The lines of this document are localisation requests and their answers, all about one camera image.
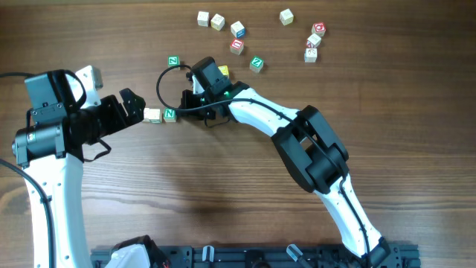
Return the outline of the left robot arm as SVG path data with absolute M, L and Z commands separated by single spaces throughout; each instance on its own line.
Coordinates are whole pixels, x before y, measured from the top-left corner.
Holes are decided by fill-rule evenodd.
M 81 202 L 83 145 L 140 123 L 145 100 L 131 89 L 104 98 L 100 70 L 47 71 L 25 78 L 28 123 L 12 151 L 29 191 L 35 267 L 90 267 Z

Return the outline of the green N block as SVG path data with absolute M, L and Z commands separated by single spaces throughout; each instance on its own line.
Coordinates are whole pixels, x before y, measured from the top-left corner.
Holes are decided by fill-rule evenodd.
M 177 114 L 174 109 L 166 108 L 163 113 L 164 121 L 167 123 L 177 122 Z

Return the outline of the white block dotted face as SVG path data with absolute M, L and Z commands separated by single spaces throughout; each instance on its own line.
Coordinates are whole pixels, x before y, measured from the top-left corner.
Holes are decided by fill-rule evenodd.
M 144 109 L 144 122 L 149 122 L 150 108 Z

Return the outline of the white block green side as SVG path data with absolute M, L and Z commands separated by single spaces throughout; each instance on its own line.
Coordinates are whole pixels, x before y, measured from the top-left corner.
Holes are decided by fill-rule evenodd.
M 162 122 L 161 110 L 150 108 L 148 111 L 148 119 L 150 123 L 160 124 Z

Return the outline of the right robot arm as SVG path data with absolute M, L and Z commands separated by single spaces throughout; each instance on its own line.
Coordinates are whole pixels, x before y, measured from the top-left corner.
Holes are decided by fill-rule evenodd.
M 182 94 L 181 113 L 202 121 L 220 116 L 268 135 L 291 178 L 323 202 L 345 248 L 366 267 L 386 259 L 388 244 L 353 189 L 349 153 L 317 108 L 291 109 L 267 100 L 245 83 L 232 83 L 212 57 L 191 67 L 187 79 L 192 88 Z

